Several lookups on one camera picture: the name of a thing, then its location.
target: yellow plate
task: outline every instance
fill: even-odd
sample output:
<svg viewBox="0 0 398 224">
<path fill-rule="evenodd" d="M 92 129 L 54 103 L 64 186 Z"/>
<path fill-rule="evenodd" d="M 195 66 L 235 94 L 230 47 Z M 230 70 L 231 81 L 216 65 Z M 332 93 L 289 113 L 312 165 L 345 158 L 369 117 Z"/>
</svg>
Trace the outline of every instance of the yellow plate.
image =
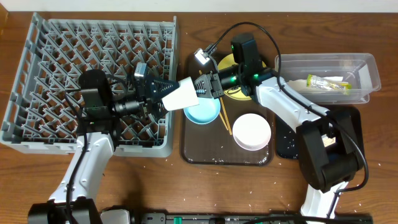
<svg viewBox="0 0 398 224">
<path fill-rule="evenodd" d="M 218 69 L 224 69 L 224 68 L 228 68 L 232 65 L 237 65 L 237 63 L 235 63 L 234 61 L 234 55 L 230 54 L 228 56 L 226 56 L 225 58 L 223 58 L 219 64 L 218 64 Z M 241 91 L 241 87 L 238 87 L 235 90 L 225 90 L 224 94 L 231 97 L 234 100 L 251 100 L 250 96 L 245 96 L 242 91 Z"/>
</svg>

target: dish rack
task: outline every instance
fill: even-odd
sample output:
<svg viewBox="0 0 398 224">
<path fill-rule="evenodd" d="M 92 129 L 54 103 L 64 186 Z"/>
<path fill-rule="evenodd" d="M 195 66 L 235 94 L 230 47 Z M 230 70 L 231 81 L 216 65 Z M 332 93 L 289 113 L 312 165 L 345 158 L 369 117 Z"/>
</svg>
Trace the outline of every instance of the dish rack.
<svg viewBox="0 0 398 224">
<path fill-rule="evenodd" d="M 102 69 L 126 78 L 138 62 L 149 73 L 175 80 L 178 24 L 173 22 L 84 21 L 41 18 L 34 13 L 0 130 L 0 142 L 23 153 L 75 151 L 77 120 L 67 106 L 83 106 L 78 77 Z M 123 91 L 120 83 L 114 94 Z M 116 156 L 167 157 L 172 151 L 174 113 L 157 123 L 121 119 Z"/>
</svg>

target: white plate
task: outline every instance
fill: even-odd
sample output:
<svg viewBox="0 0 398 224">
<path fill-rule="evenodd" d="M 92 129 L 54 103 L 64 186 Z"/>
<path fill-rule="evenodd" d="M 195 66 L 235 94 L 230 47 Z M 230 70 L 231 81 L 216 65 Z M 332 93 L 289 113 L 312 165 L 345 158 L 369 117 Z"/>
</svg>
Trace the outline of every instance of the white plate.
<svg viewBox="0 0 398 224">
<path fill-rule="evenodd" d="M 267 120 L 258 114 L 240 116 L 232 127 L 236 143 L 243 149 L 256 151 L 265 147 L 271 139 Z"/>
</svg>

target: cable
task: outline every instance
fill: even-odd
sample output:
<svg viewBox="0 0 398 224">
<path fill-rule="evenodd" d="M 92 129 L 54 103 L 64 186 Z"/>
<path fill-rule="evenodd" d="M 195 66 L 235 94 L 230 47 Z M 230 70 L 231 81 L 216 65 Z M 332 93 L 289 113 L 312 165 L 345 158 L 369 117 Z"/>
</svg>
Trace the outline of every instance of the cable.
<svg viewBox="0 0 398 224">
<path fill-rule="evenodd" d="M 66 214 L 67 214 L 67 218 L 68 218 L 69 223 L 70 224 L 74 224 L 74 223 L 77 223 L 77 222 L 73 218 L 73 215 L 72 215 L 72 208 L 70 207 L 70 196 L 71 196 L 71 193 L 72 193 L 72 188 L 73 188 L 72 186 L 75 183 L 76 173 L 77 173 L 77 171 L 79 169 L 79 166 L 80 166 L 80 164 L 81 164 L 81 162 L 82 162 L 82 160 L 83 160 L 83 158 L 84 158 L 84 156 L 86 154 L 86 151 L 87 151 L 87 128 L 86 128 L 86 126 L 84 124 L 83 118 L 77 113 L 75 107 L 70 103 L 70 101 L 68 99 L 68 94 L 65 94 L 65 100 L 67 101 L 68 106 L 72 109 L 73 113 L 76 115 L 77 120 L 78 120 L 78 125 L 80 125 L 83 128 L 83 137 L 84 137 L 84 146 L 81 149 L 82 152 L 80 154 L 79 159 L 76 162 L 75 168 L 73 168 L 72 174 L 70 175 L 70 178 L 69 178 L 69 183 L 67 185 L 67 199 L 66 199 L 66 201 L 67 201 L 66 202 L 67 211 L 66 211 Z"/>
<path fill-rule="evenodd" d="M 234 29 L 235 27 L 240 26 L 240 25 L 243 25 L 243 24 L 252 25 L 252 26 L 255 26 L 255 27 L 259 28 L 260 30 L 262 30 L 262 31 L 270 38 L 270 40 L 271 40 L 272 43 L 274 44 L 275 49 L 276 49 L 276 51 L 277 51 L 277 53 L 278 53 L 278 58 L 279 58 L 279 59 L 278 59 L 278 71 L 276 71 L 276 78 L 277 78 L 277 83 L 278 83 L 279 88 L 280 88 L 289 98 L 291 98 L 292 100 L 294 100 L 294 101 L 295 101 L 296 103 L 298 103 L 300 106 L 304 107 L 307 111 L 310 111 L 310 112 L 312 112 L 312 113 L 318 115 L 319 117 L 321 117 L 321 118 L 327 120 L 335 129 L 337 129 L 337 130 L 339 130 L 341 133 L 343 133 L 343 134 L 349 139 L 349 141 L 355 146 L 356 152 L 358 153 L 360 159 L 361 159 L 362 162 L 363 162 L 363 167 L 364 167 L 364 171 L 365 171 L 364 180 L 362 181 L 361 184 L 359 184 L 359 185 L 356 186 L 356 187 L 351 187 L 351 188 L 348 188 L 348 189 L 339 189 L 339 190 L 337 190 L 337 191 L 335 192 L 335 196 L 334 196 L 334 198 L 333 198 L 331 207 L 330 207 L 329 212 L 328 212 L 328 214 L 327 214 L 327 216 L 330 217 L 331 212 L 333 211 L 333 208 L 335 207 L 335 204 L 336 204 L 336 201 L 337 201 L 337 197 L 340 196 L 340 193 L 342 193 L 342 192 L 350 192 L 350 191 L 354 191 L 354 190 L 359 190 L 359 189 L 363 188 L 363 187 L 366 185 L 366 183 L 368 182 L 368 179 L 369 179 L 369 167 L 368 167 L 368 163 L 366 162 L 366 159 L 365 159 L 365 157 L 363 156 L 363 153 L 361 152 L 361 150 L 360 150 L 360 148 L 358 147 L 357 143 L 354 141 L 354 139 L 347 133 L 347 131 L 346 131 L 343 127 L 341 127 L 339 124 L 337 124 L 336 122 L 334 122 L 331 118 L 329 118 L 329 117 L 327 117 L 327 116 L 325 116 L 325 115 L 319 113 L 318 111 L 312 109 L 311 105 L 306 105 L 305 103 L 301 102 L 301 101 L 300 101 L 299 99 L 297 99 L 296 97 L 292 96 L 292 95 L 285 89 L 285 86 L 282 85 L 282 84 L 280 83 L 280 71 L 282 70 L 282 56 L 281 56 L 281 54 L 280 54 L 280 50 L 279 50 L 279 47 L 278 47 L 276 41 L 275 41 L 274 38 L 270 35 L 270 33 L 268 33 L 268 31 L 266 31 L 263 27 L 261 27 L 261 26 L 258 25 L 258 24 L 255 24 L 255 23 L 253 23 L 253 22 L 239 22 L 239 23 L 237 23 L 237 24 L 235 24 L 235 25 L 232 25 L 228 30 L 226 30 L 226 31 L 224 32 L 224 34 L 216 41 L 216 43 L 214 43 L 206 52 L 211 52 L 211 51 L 219 44 L 219 42 L 222 40 L 222 38 L 223 38 L 231 29 Z"/>
<path fill-rule="evenodd" d="M 258 218 L 256 220 L 251 220 L 245 222 L 243 224 L 257 224 L 262 222 L 273 222 L 273 221 L 280 221 L 280 222 L 320 222 L 320 223 L 329 223 L 329 224 L 354 224 L 353 222 L 347 222 L 344 220 L 335 220 L 330 218 L 319 218 L 319 217 L 306 217 L 301 215 L 292 215 L 292 216 L 274 216 L 274 217 L 265 217 L 265 218 Z"/>
</svg>

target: wooden chopstick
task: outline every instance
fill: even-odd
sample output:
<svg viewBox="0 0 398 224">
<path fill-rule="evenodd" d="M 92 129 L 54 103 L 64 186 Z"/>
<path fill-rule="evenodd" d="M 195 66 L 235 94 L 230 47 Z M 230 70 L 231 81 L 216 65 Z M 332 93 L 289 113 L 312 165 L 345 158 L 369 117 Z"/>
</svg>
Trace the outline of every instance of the wooden chopstick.
<svg viewBox="0 0 398 224">
<path fill-rule="evenodd" d="M 228 116 L 226 115 L 224 102 L 223 102 L 223 99 L 221 97 L 220 97 L 220 101 L 221 101 L 221 107 L 223 108 L 223 111 L 224 111 L 225 121 L 226 121 L 226 125 L 228 127 L 229 135 L 232 135 L 231 126 L 229 125 Z"/>
<path fill-rule="evenodd" d="M 229 131 L 228 126 L 226 125 L 226 123 L 225 123 L 225 121 L 224 121 L 224 118 L 223 118 L 223 115 L 221 114 L 221 112 L 219 113 L 219 116 L 220 116 L 221 120 L 223 121 L 223 124 L 224 124 L 224 126 L 225 126 L 225 129 L 226 129 L 227 131 Z"/>
</svg>

